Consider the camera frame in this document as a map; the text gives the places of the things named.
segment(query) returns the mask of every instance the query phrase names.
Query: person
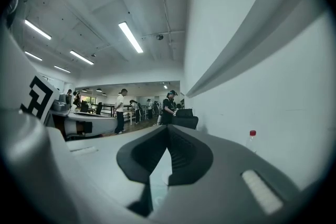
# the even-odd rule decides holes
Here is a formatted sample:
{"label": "person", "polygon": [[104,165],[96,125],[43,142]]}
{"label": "person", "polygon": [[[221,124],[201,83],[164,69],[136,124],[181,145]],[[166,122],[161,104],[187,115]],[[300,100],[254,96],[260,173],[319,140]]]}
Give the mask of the person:
{"label": "person", "polygon": [[139,104],[138,102],[131,100],[130,104],[132,106],[132,109],[135,111],[135,124],[139,123],[139,119],[140,119],[140,110],[139,110]]}
{"label": "person", "polygon": [[174,90],[171,90],[167,97],[163,100],[163,110],[162,110],[162,124],[171,124],[174,115],[174,97],[177,93]]}
{"label": "person", "polygon": [[73,99],[73,103],[72,103],[72,106],[71,106],[71,110],[72,111],[75,111],[76,110],[76,108],[78,107],[78,105],[79,105],[79,99],[80,99],[80,97],[79,97],[79,92],[74,92],[73,93],[74,95],[74,99]]}
{"label": "person", "polygon": [[157,101],[154,101],[154,114],[159,115],[159,104]]}
{"label": "person", "polygon": [[151,101],[151,99],[147,99],[148,102],[148,119],[152,119],[153,118],[153,102]]}
{"label": "person", "polygon": [[65,96],[65,101],[67,102],[69,107],[71,107],[71,99],[72,99],[71,93],[72,93],[72,90],[69,89],[67,92],[67,96]]}
{"label": "person", "polygon": [[117,112],[117,121],[118,125],[117,128],[115,128],[116,134],[122,134],[124,132],[124,96],[127,95],[127,90],[122,89],[121,94],[117,97],[117,100],[115,102],[115,110]]}

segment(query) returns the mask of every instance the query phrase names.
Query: man in white shirt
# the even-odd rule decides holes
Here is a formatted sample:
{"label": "man in white shirt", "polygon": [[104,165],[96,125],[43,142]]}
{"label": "man in white shirt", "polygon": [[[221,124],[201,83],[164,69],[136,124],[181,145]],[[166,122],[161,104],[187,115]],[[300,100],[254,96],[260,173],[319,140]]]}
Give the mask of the man in white shirt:
{"label": "man in white shirt", "polygon": [[115,102],[115,110],[117,112],[117,121],[118,125],[117,128],[115,128],[116,134],[122,134],[124,132],[124,96],[127,95],[127,90],[122,89],[121,94],[117,97],[117,100]]}
{"label": "man in white shirt", "polygon": [[148,102],[148,119],[152,119],[153,118],[153,102],[151,101],[151,99],[147,99]]}

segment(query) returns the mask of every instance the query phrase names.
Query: black seat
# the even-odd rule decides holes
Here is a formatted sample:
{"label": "black seat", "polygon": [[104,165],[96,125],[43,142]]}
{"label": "black seat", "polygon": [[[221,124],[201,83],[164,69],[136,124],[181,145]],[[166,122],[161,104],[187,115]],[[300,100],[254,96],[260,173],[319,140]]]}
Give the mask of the black seat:
{"label": "black seat", "polygon": [[101,112],[101,109],[103,108],[103,104],[102,102],[99,102],[98,103],[98,106],[97,106],[97,111],[96,111],[96,114],[97,115],[100,115],[100,112]]}
{"label": "black seat", "polygon": [[173,117],[172,124],[195,130],[198,124],[198,117],[180,118],[175,116]]}
{"label": "black seat", "polygon": [[82,106],[80,108],[80,112],[87,113],[89,110],[89,105],[87,104],[86,101],[82,101]]}

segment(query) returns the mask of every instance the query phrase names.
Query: ceiling lamp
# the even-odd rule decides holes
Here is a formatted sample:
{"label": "ceiling lamp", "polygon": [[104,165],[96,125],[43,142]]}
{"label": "ceiling lamp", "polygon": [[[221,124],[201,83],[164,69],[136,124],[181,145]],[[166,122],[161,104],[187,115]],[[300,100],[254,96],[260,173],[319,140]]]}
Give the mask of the ceiling lamp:
{"label": "ceiling lamp", "polygon": [[41,29],[37,28],[30,21],[25,20],[25,24],[28,25],[29,27],[31,27],[32,29],[34,29],[36,32],[38,32],[42,36],[44,36],[45,38],[48,38],[49,40],[51,40],[51,37],[48,34],[44,33]]}
{"label": "ceiling lamp", "polygon": [[68,71],[68,70],[65,70],[65,69],[63,69],[63,68],[60,68],[60,67],[58,67],[58,66],[54,66],[55,68],[57,68],[57,69],[60,69],[60,70],[62,70],[62,71],[65,71],[65,72],[68,72],[68,73],[71,73],[70,71]]}
{"label": "ceiling lamp", "polygon": [[133,45],[133,47],[135,48],[135,50],[139,54],[142,53],[143,50],[141,49],[141,47],[140,47],[139,43],[137,42],[137,40],[135,39],[135,37],[133,36],[131,30],[128,28],[127,23],[126,22],[120,23],[119,27],[124,32],[125,36],[128,38],[128,40]]}
{"label": "ceiling lamp", "polygon": [[90,65],[93,65],[93,62],[89,61],[88,59],[84,58],[82,55],[79,55],[78,53],[76,53],[75,51],[71,51],[70,52],[72,55],[75,55],[76,57],[78,57],[79,59],[83,60],[84,62],[89,63]]}
{"label": "ceiling lamp", "polygon": [[32,56],[32,57],[34,57],[35,59],[37,59],[37,60],[39,60],[39,61],[42,61],[41,58],[39,58],[39,57],[37,57],[37,56],[35,56],[35,55],[33,55],[33,54],[30,54],[30,53],[27,52],[27,51],[25,51],[25,54],[27,54],[27,55],[29,55],[29,56]]}

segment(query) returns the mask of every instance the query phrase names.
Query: ceiling pipe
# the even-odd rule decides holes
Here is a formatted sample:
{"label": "ceiling pipe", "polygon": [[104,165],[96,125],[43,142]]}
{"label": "ceiling pipe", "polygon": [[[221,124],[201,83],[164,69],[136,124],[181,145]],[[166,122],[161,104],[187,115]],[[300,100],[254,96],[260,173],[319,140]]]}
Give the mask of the ceiling pipe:
{"label": "ceiling pipe", "polygon": [[170,25],[169,25],[169,22],[168,22],[168,16],[167,16],[167,6],[166,6],[166,0],[163,0],[163,5],[164,5],[164,14],[165,14],[165,17],[166,17],[166,22],[167,22],[167,28],[168,28],[168,36],[169,36],[169,48],[170,48],[170,51],[171,51],[171,56],[172,56],[172,59],[174,60],[174,53],[173,53],[173,47],[172,47],[172,37],[171,37],[171,28],[170,28]]}
{"label": "ceiling pipe", "polygon": [[[185,32],[185,30],[171,31],[170,34],[180,34],[180,33],[184,33],[184,32]],[[157,35],[168,35],[168,34],[169,34],[169,32],[153,33],[153,34],[144,35],[144,36],[142,36],[142,38],[152,37],[152,36],[157,36]]]}

